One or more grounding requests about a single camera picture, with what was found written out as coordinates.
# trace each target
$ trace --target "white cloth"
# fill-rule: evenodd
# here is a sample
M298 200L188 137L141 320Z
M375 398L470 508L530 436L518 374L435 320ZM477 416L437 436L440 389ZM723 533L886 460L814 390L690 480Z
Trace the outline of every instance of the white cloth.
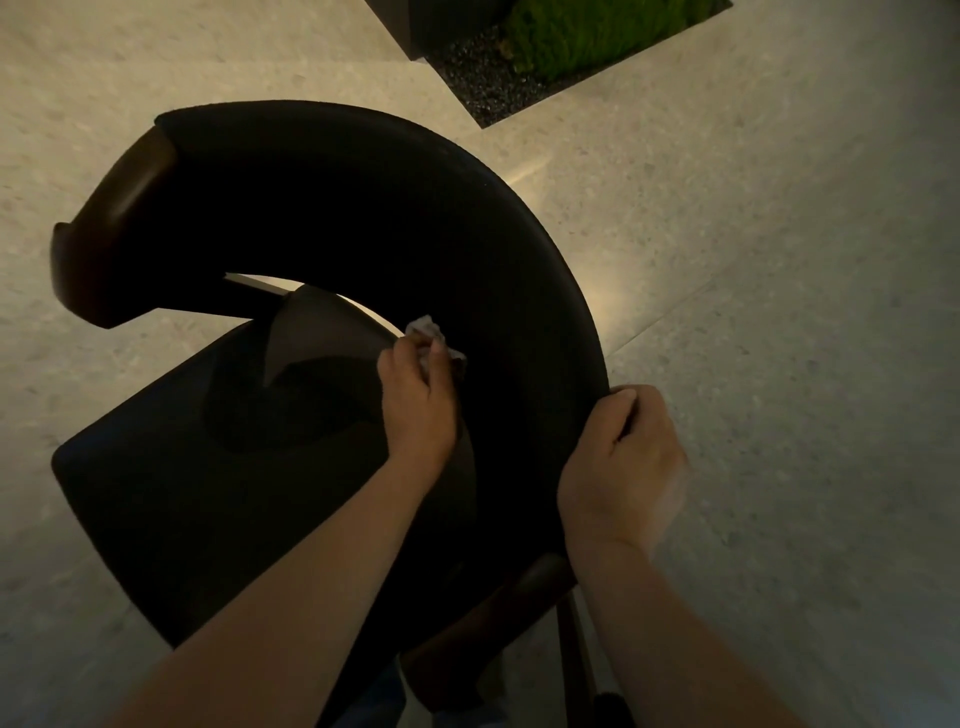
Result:
M442 343L446 343L444 333L440 331L440 327L434 323L430 316L420 316L416 321L411 321L409 324L407 324L407 328L403 331L403 335L409 336L414 332L427 336L431 341L433 339L440 339ZM467 369L467 356L463 352L458 352L455 349L448 349L448 351L450 352L450 359L452 360L453 364L454 377L457 379L462 379ZM424 378L427 377L429 372L429 355L429 346L419 347L417 349L417 356L420 359L420 371L423 373Z

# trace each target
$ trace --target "forearm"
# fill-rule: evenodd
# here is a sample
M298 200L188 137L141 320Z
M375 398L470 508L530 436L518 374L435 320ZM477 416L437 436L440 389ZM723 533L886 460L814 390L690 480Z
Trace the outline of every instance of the forearm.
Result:
M803 726L686 608L642 551L574 547L570 560L639 724Z
M110 725L312 726L431 477L388 461L161 663Z

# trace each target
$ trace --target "black planter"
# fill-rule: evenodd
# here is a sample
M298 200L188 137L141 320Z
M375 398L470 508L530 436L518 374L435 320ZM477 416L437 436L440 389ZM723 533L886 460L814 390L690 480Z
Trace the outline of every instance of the black planter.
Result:
M514 0L367 0L412 59L498 23Z

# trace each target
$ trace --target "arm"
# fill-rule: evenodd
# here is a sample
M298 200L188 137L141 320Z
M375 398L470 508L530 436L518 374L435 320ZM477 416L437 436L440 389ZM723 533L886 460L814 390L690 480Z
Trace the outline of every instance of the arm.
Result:
M456 440L449 357L414 344L381 354L390 457L333 516L173 654L108 723L312 726L333 690L420 502Z
M803 728L650 563L685 468L660 393L627 387L598 402L561 477L570 563L631 711L649 728Z

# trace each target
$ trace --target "gravel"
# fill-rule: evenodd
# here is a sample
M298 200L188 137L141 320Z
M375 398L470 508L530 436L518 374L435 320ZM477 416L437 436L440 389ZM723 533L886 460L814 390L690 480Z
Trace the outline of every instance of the gravel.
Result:
M713 14L730 6L729 0L717 0ZM477 36L458 40L425 56L481 128L533 106L537 101L612 65L590 68L548 83L532 74L516 73L500 53L502 37L500 27L493 26Z

